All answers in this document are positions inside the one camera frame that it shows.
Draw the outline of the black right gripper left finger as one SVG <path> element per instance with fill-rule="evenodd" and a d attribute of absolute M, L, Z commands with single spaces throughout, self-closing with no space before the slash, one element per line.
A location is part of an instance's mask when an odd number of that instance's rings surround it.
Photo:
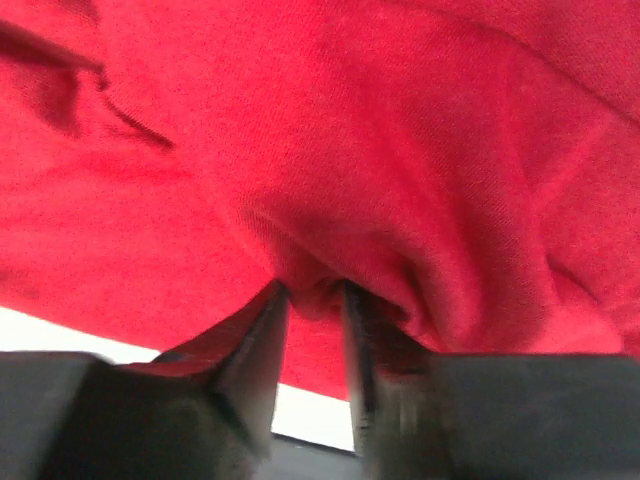
<path fill-rule="evenodd" d="M 272 281 L 212 328 L 124 366 L 145 418 L 120 478 L 252 478 L 269 455 L 287 315 L 286 288 Z"/>

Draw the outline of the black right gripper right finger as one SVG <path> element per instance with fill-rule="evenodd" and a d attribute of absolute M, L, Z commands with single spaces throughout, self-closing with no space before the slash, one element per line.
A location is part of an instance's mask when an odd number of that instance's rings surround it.
<path fill-rule="evenodd" d="M 389 304 L 343 287 L 343 344 L 354 448 L 366 479 L 448 479 L 429 351 L 395 323 Z"/>

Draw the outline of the red t-shirt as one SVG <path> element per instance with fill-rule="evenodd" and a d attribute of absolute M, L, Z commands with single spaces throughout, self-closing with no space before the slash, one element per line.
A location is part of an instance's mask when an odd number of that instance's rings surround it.
<path fill-rule="evenodd" d="M 1 303 L 164 349 L 280 279 L 443 352 L 639 353 L 635 1 L 5 1 Z"/>

